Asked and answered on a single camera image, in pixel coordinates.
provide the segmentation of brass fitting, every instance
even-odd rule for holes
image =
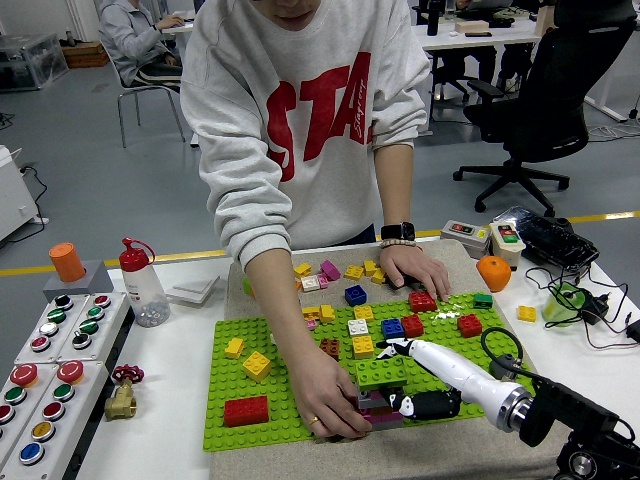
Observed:
[[[116,388],[112,398],[108,398],[104,404],[104,414],[107,420],[114,418],[131,418],[136,414],[136,399],[133,396],[131,379],[125,378],[122,385]]]

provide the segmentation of orange cup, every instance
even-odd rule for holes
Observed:
[[[59,243],[49,250],[49,258],[63,282],[75,282],[84,277],[85,269],[73,243]]]

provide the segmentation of hand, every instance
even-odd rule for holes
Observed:
[[[420,280],[431,297],[449,301],[451,284],[444,264],[428,257],[418,247],[392,245],[380,254],[380,266],[396,287],[403,285],[402,273]]]
[[[298,411],[316,436],[359,438],[371,430],[371,424],[354,407],[358,399],[356,387],[333,358],[315,348],[301,361],[289,365]],[[315,417],[319,421],[310,424]]]
[[[156,28],[158,30],[164,30],[165,28],[181,27],[183,25],[184,20],[179,15],[167,15],[158,23],[156,23]]]

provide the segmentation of black office chair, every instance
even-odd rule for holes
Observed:
[[[499,178],[475,202],[484,212],[484,199],[509,183],[519,183],[555,215],[553,205],[531,179],[553,180],[558,189],[569,187],[569,177],[522,166],[566,157],[587,145],[589,134],[582,105],[587,92],[614,62],[635,27],[631,0],[558,0],[557,29],[538,45],[531,72],[515,100],[492,103],[503,96],[491,85],[469,82],[482,99],[467,106],[464,115],[480,127],[482,140],[503,143],[511,158],[503,166],[465,166],[464,172],[497,175]]]

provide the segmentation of robotic arm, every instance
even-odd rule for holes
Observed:
[[[556,480],[640,479],[640,448],[633,443],[635,437],[629,425],[566,386],[529,373],[534,379],[534,398],[522,385],[496,380],[442,345],[393,339],[378,346],[386,346],[379,359],[395,355],[411,357],[451,388],[449,392],[426,392],[412,397],[398,390],[381,390],[391,407],[405,417],[451,418],[459,413],[460,401],[474,403],[482,407],[494,427],[504,432],[518,431],[520,439],[531,447],[539,445],[558,420],[573,431],[557,459]],[[618,422],[629,428],[631,438],[614,432]]]

